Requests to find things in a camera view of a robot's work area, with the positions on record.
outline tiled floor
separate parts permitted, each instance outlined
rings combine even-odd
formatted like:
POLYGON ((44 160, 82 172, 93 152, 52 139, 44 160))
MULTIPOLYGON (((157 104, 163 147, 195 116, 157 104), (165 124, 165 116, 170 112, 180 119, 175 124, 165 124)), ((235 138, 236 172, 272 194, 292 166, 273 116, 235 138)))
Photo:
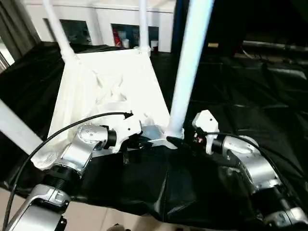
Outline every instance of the tiled floor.
MULTIPOLYGON (((8 198, 9 192, 0 188, 0 230, 8 198)), ((15 196, 11 215, 15 214, 23 201, 23 198, 15 196)), ((70 203, 64 217, 68 221, 65 231, 106 231, 115 224, 123 225, 131 231, 175 231, 177 228, 189 231, 188 227, 162 223, 152 217, 139 217, 111 208, 76 202, 70 203)))

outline curtain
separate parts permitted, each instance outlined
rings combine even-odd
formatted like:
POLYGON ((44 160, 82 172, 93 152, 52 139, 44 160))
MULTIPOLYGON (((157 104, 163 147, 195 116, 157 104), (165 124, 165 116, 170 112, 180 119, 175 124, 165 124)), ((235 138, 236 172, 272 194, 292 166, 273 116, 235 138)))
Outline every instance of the curtain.
POLYGON ((40 42, 20 1, 0 0, 0 37, 15 61, 40 42))

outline white plastic bracket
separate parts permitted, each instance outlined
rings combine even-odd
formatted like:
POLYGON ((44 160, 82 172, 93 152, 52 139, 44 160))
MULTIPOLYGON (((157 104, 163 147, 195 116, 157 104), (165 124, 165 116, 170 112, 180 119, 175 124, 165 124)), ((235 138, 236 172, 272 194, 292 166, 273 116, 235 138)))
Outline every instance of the white plastic bracket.
MULTIPOLYGON (((203 110, 199 112, 192 122, 194 128, 201 128, 204 132, 219 132, 218 122, 210 113, 209 110, 203 110)), ((206 148, 207 154, 211 155, 213 140, 217 138, 217 135, 206 136, 206 148)))
POLYGON ((122 143, 134 134, 141 133, 141 123, 137 116, 123 120, 118 126, 113 128, 116 131, 116 144, 115 147, 110 147, 112 153, 120 151, 122 143))
POLYGON ((149 142, 153 144, 153 147, 166 146, 169 149, 177 149, 175 145, 167 141, 167 135, 161 127, 157 125, 144 126, 142 131, 142 135, 150 139, 149 142))

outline black cable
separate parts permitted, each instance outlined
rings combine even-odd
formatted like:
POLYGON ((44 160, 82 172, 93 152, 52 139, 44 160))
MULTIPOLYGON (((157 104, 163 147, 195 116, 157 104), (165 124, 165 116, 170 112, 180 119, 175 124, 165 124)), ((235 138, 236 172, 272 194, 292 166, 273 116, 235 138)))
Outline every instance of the black cable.
POLYGON ((12 203, 13 203, 13 199, 14 199, 14 195, 15 195, 15 192, 16 192, 16 188, 17 188, 17 183, 18 183, 18 180, 24 170, 24 168, 26 167, 27 163, 31 160, 31 158, 45 145, 47 144, 50 140, 52 140, 54 137, 56 137, 57 135, 59 135, 60 133, 78 125, 78 124, 82 124, 84 122, 87 122, 89 120, 92 120, 92 119, 96 119, 96 118, 99 118, 99 117, 103 117, 103 116, 112 116, 112 115, 124 115, 125 117, 129 117, 131 116, 132 114, 131 113, 126 113, 126 112, 109 112, 109 113, 102 113, 102 114, 98 114, 98 115, 93 115, 93 116, 90 116, 88 118, 85 118, 85 119, 82 119, 80 121, 77 121, 71 125, 68 125, 66 126, 65 128, 62 128, 60 129, 59 131, 55 132, 54 134, 52 134, 51 136, 49 136, 44 142, 42 142, 29 156, 28 158, 24 161, 23 165, 20 167, 18 173, 17 173, 17 176, 16 176, 16 179, 15 179, 15 182, 14 182, 14 185, 13 185, 13 188, 11 190, 11 194, 10 194, 10 197, 9 197, 9 201, 8 201, 8 204, 6 206, 6 210, 5 210, 5 217, 4 217, 4 221, 3 221, 3 228, 2 230, 5 230, 8 226, 8 223, 9 223, 9 218, 10 218, 10 212, 11 212, 11 208, 12 208, 12 203))
MULTIPOLYGON (((234 138, 237 138, 239 140, 242 140, 244 142, 247 142, 249 143, 250 145, 252 145, 254 148, 256 148, 262 155, 263 157, 275 168, 275 171, 278 172, 278 169, 277 167, 275 166, 274 162, 264 153, 263 150, 261 150, 260 147, 258 147, 256 144, 254 144, 252 141, 244 138, 244 137, 241 137, 241 136, 238 136, 238 135, 233 135, 233 134, 230 134, 230 133, 224 133, 224 132, 204 132, 202 131, 202 134, 203 135, 223 135, 223 136, 231 136, 231 137, 234 137, 234 138)), ((264 149, 267 149, 268 151, 274 153, 275 155, 277 155, 279 158, 283 159, 285 162, 287 162, 290 166, 292 166, 300 175, 302 178, 304 178, 307 182, 308 182, 308 178, 306 177, 306 175, 292 162, 290 161, 288 158, 284 157, 283 155, 281 155, 280 153, 276 152, 276 151, 273 151, 269 148, 266 148, 266 147, 263 147, 264 149)))

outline wrinkled black fabric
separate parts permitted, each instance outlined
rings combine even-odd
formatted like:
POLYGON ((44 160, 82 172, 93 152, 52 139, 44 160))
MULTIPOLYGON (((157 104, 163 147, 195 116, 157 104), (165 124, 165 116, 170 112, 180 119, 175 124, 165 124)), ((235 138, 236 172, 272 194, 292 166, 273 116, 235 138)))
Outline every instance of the wrinkled black fabric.
MULTIPOLYGON (((75 52, 112 51, 107 46, 73 46, 75 52)), ((152 55, 152 64, 168 108, 171 108, 179 58, 152 55)), ((46 138, 64 63, 58 47, 41 43, 0 75, 0 98, 40 137, 46 138)), ((266 64, 254 60, 206 57, 199 65, 185 122, 191 138, 196 113, 208 109, 224 132, 248 135, 273 149, 308 175, 308 84, 303 67, 266 64)), ((0 134, 0 179, 12 179, 26 158, 0 134)), ((284 160, 266 151, 291 192, 308 207, 307 184, 284 160)), ((19 184, 26 196, 44 173, 29 164, 19 184)), ((227 176, 226 168, 190 150, 166 147, 94 158, 75 201, 151 214, 158 220, 215 229, 260 229, 240 176, 227 176)))

